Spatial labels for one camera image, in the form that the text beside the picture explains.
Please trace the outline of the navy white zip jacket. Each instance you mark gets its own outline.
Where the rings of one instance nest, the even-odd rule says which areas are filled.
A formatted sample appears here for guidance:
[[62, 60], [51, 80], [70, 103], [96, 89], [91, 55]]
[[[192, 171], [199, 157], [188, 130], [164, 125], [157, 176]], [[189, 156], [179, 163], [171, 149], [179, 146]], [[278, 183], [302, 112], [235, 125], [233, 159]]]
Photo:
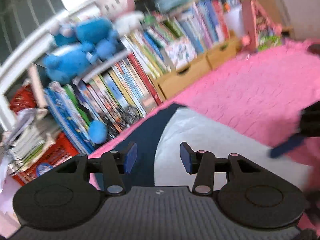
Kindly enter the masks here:
[[172, 104], [143, 119], [90, 155], [98, 158], [109, 150], [122, 150], [129, 142], [137, 144], [138, 156], [126, 186], [192, 187], [195, 176], [189, 175], [180, 159], [180, 144], [187, 142], [194, 150], [207, 150], [218, 158], [238, 153], [291, 182], [306, 188], [312, 168], [290, 157], [271, 159], [270, 148], [216, 122], [188, 107]]

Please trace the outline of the miniature bicycle model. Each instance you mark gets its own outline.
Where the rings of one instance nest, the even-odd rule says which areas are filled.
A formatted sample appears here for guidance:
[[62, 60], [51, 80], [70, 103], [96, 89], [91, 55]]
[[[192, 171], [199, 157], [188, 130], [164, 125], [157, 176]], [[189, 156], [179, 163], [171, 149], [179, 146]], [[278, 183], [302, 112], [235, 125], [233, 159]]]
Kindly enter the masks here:
[[110, 133], [119, 134], [142, 118], [139, 110], [131, 105], [117, 107], [111, 111], [111, 118], [106, 119]]

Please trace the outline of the pink embossed blanket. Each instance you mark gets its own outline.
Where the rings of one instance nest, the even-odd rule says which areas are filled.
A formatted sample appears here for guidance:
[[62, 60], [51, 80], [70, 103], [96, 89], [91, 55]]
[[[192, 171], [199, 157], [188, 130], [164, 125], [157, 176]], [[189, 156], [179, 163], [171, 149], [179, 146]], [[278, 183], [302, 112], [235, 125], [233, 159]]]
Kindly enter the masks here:
[[[182, 105], [272, 148], [295, 133], [301, 109], [319, 100], [319, 57], [310, 41], [240, 55], [167, 100], [150, 116]], [[304, 191], [319, 188], [319, 139], [309, 138], [284, 157], [312, 168]]]

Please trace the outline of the row of colourful books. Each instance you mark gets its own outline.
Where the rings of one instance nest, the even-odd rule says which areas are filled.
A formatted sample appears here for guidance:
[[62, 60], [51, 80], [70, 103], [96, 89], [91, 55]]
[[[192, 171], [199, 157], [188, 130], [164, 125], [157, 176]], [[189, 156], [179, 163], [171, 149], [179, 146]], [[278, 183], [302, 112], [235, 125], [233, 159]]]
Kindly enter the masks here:
[[[91, 154], [120, 134], [110, 133], [107, 126], [113, 109], [131, 105], [143, 118], [160, 105], [163, 101], [150, 79], [175, 71], [164, 48], [185, 36], [198, 57], [228, 41], [230, 32], [223, 17], [226, 8], [224, 0], [190, 0], [165, 14], [157, 9], [144, 13], [142, 29], [118, 34], [112, 59], [97, 63], [66, 85], [50, 79], [44, 90], [49, 110], [75, 149]], [[98, 8], [96, 16], [85, 20], [97, 17], [108, 19]]]

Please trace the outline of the stack of papers and books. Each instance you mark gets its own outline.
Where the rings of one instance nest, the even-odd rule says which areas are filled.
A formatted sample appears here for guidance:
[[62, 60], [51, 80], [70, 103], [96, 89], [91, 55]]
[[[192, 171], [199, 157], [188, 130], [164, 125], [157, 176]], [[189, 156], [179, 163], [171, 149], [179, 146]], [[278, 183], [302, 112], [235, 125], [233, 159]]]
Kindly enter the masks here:
[[31, 168], [56, 143], [60, 133], [47, 109], [19, 111], [14, 129], [1, 142], [1, 177]]

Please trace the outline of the wooden drawer organizer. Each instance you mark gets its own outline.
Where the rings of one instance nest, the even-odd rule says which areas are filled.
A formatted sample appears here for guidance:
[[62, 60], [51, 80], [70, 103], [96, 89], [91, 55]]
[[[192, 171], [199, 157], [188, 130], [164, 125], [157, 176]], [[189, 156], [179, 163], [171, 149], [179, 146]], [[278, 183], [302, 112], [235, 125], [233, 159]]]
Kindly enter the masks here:
[[150, 80], [161, 100], [168, 100], [212, 70], [217, 70], [222, 64], [235, 58], [241, 47], [239, 38], [231, 38], [199, 55], [181, 69]]

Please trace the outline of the red plastic crate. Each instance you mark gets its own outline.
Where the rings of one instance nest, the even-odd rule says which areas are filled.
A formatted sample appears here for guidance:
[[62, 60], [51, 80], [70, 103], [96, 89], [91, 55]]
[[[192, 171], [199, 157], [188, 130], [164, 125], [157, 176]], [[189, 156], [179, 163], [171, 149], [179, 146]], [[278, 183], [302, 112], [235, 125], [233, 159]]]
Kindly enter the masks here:
[[[31, 85], [22, 86], [10, 101], [10, 109], [17, 114], [26, 108], [38, 108]], [[52, 168], [77, 155], [77, 150], [61, 130], [56, 143], [31, 168], [25, 172], [10, 174], [20, 185], [34, 180]]]

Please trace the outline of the pocket label printer box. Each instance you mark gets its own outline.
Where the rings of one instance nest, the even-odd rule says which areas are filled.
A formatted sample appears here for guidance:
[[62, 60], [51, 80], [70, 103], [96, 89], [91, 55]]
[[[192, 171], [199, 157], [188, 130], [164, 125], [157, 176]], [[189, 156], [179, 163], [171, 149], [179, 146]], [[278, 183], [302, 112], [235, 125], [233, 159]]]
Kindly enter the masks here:
[[164, 48], [164, 51], [174, 70], [184, 67], [197, 57], [193, 44], [185, 36], [171, 42]]

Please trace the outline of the blue Doraemon plush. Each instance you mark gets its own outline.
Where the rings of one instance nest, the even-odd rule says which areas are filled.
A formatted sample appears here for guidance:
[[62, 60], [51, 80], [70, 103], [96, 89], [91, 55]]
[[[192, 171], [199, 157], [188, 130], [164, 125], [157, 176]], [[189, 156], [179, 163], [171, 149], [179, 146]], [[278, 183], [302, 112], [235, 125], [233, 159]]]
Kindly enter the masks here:
[[61, 85], [71, 83], [97, 63], [112, 59], [117, 52], [118, 32], [103, 17], [76, 24], [56, 22], [49, 33], [60, 52], [47, 55], [43, 65], [47, 76]]

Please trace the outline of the pink white bunny plush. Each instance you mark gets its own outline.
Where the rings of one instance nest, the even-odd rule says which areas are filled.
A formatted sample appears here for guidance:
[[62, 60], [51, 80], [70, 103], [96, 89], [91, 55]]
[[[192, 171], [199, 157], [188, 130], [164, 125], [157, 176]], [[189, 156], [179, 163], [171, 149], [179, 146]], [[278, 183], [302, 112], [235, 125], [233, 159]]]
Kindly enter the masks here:
[[95, 0], [95, 3], [120, 36], [142, 29], [144, 13], [136, 11], [134, 0]]

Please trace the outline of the pink toy abacus frame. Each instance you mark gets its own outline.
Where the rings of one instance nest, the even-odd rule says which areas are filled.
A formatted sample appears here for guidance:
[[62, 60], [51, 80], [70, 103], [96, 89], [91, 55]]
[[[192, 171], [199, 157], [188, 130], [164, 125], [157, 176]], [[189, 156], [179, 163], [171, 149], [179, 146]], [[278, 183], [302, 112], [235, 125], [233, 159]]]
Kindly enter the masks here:
[[244, 36], [242, 46], [255, 53], [282, 44], [282, 26], [274, 23], [258, 0], [242, 1]]

